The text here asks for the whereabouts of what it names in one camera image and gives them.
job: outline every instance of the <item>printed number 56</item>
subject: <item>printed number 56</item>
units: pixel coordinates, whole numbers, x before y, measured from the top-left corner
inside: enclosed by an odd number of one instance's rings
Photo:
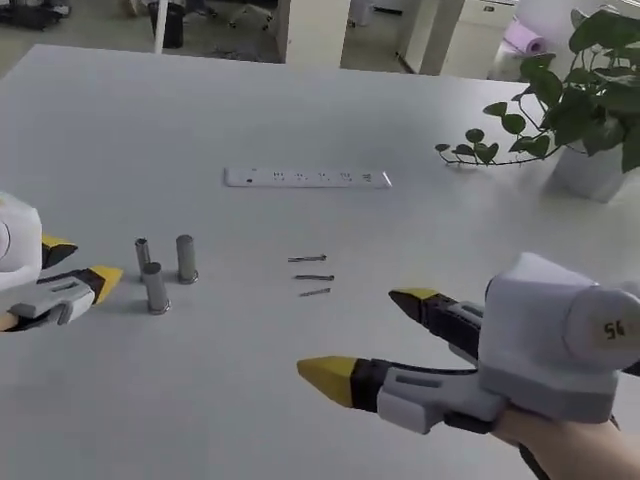
[[[607,334],[607,340],[615,340],[618,337],[624,337],[624,327],[622,326],[622,322],[620,320],[615,323],[609,322],[604,326],[604,333]]]

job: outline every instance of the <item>nail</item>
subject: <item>nail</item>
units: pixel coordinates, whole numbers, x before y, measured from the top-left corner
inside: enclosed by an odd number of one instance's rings
[[[330,288],[323,288],[321,290],[313,290],[311,292],[305,292],[298,295],[299,297],[311,297],[313,295],[322,295],[323,293],[329,293],[331,291]]]
[[[142,268],[142,278],[147,287],[149,313],[162,315],[171,308],[167,289],[162,279],[162,265],[158,262],[147,263]]]
[[[149,242],[147,242],[146,238],[136,240],[136,255],[138,257],[138,268],[140,269],[140,281],[142,281],[142,269],[147,263],[151,262]]]
[[[176,238],[178,252],[178,281],[183,285],[190,285],[198,280],[196,270],[196,253],[191,235],[180,235]]]
[[[325,282],[333,282],[335,275],[296,275],[294,280],[324,280]]]
[[[298,262],[324,262],[327,259],[326,255],[319,255],[317,257],[289,257],[289,263]]]

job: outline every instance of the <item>power strip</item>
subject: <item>power strip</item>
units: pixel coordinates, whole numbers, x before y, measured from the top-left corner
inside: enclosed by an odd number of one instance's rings
[[[229,187],[391,188],[391,181],[382,170],[225,168],[224,181]]]

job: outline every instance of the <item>metal cylinder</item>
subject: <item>metal cylinder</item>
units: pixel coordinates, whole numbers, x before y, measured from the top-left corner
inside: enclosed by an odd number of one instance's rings
[[[151,262],[149,256],[149,242],[146,238],[139,238],[136,240],[136,255],[138,256],[138,267],[140,267],[140,280],[142,278],[142,270],[147,263]]]
[[[162,315],[171,308],[167,289],[162,278],[162,265],[158,262],[147,263],[142,267],[142,279],[147,287],[149,313]]]
[[[196,252],[193,248],[191,235],[180,235],[176,238],[176,250],[178,251],[178,281],[189,285],[198,280],[196,270]]]

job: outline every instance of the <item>white tabletop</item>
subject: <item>white tabletop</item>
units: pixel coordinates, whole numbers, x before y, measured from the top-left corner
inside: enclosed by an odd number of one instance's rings
[[[446,427],[420,437],[341,409],[296,360],[345,354],[464,366],[387,298],[433,286],[481,301],[523,250],[602,282],[637,278],[637,199],[601,206],[542,185],[551,164],[461,173],[454,142],[521,86],[397,74],[34,48],[0,83],[0,187],[77,242],[64,268],[128,274],[64,328],[0,338],[3,480],[530,478],[517,453]],[[385,169],[394,187],[222,186],[225,166]],[[175,270],[195,237],[200,281],[145,313],[134,240]],[[326,265],[292,266],[325,253]],[[336,275],[300,299],[295,273]],[[616,413],[640,428],[640,381]]]

